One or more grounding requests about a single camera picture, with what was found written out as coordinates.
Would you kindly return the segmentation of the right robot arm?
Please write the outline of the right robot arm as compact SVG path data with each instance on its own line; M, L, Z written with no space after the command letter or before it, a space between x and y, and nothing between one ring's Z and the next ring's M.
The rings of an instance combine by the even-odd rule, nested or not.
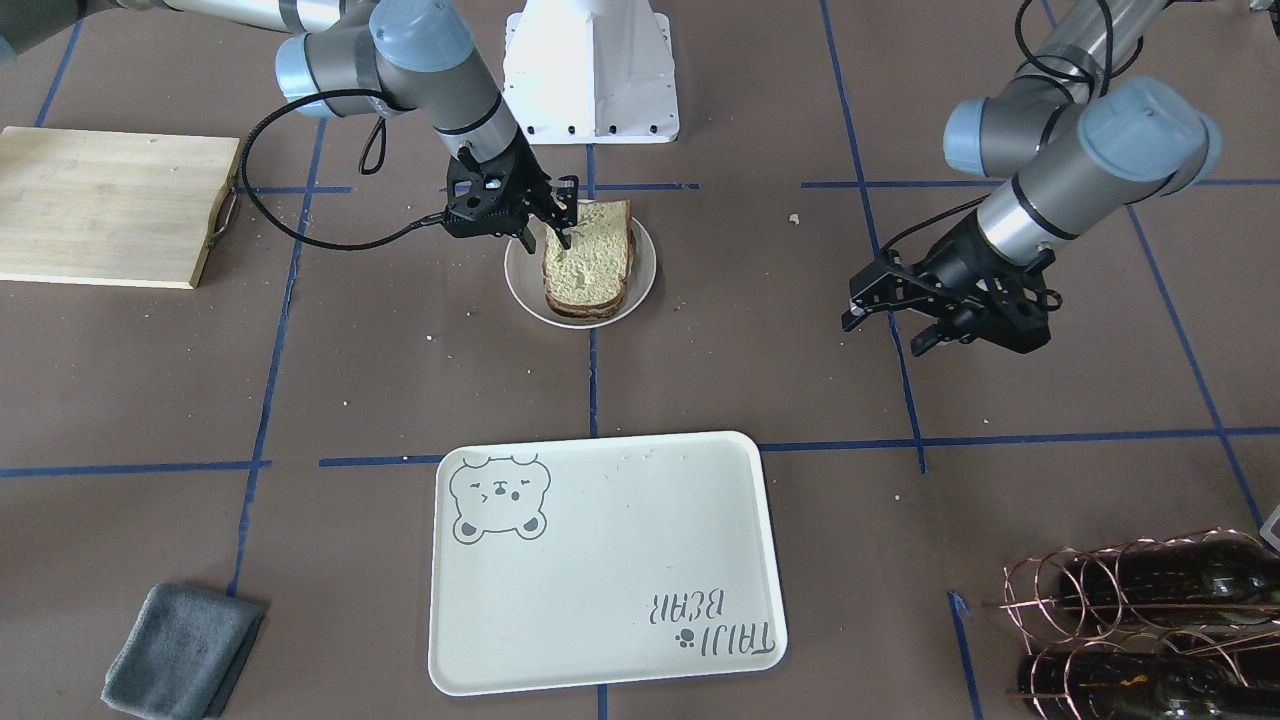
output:
M579 223L579 179L549 177L452 1L165 1L163 9L280 32L275 74L285 105L248 133L237 177L253 205L250 155L284 113L316 118L374 114L371 141L392 117L421 111L451 155L443 210L408 224L456 238L511 237L526 252L548 225L563 249Z

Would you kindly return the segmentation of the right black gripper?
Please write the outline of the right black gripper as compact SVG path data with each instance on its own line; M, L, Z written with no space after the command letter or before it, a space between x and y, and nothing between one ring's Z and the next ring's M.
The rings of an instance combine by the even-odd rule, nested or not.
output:
M572 247L579 223L579 178L552 179L538 163L522 132L495 158L480 161L470 149L452 158L447 172L447 205L442 224L456 238L485 234L515 237L534 255L535 217L554 233L564 251Z

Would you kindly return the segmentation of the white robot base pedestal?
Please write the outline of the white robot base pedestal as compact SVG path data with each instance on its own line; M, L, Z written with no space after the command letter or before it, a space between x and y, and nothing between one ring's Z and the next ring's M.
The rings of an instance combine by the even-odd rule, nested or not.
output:
M527 1L506 19L502 91L531 145L671 143L669 18L649 1Z

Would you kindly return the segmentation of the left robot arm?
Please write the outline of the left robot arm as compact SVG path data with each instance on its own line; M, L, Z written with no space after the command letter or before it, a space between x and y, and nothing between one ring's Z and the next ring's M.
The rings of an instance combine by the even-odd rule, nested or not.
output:
M984 341L1016 354L1050 342L1061 296L1044 281L1057 252L1120 208L1203 179L1222 151L1216 123L1175 88L1119 81L1162 1L1079 1L993 97L952 110L943 154L997 181L956 208L959 222L919 260L887 243L850 281L844 331L877 313L932 319L910 343Z

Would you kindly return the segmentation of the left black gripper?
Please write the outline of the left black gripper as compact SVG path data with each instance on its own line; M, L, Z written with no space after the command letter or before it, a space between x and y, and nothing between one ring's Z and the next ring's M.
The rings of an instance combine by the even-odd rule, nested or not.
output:
M1061 306L1043 272L1056 259L1041 250L1019 265L1000 255L969 214L945 233L918 263L906 263L896 249L882 249L849 282L849 307L841 329L854 332L877 313L910 310L934 318L915 334L910 352L984 341L1015 354L1030 354L1051 340L1050 314Z

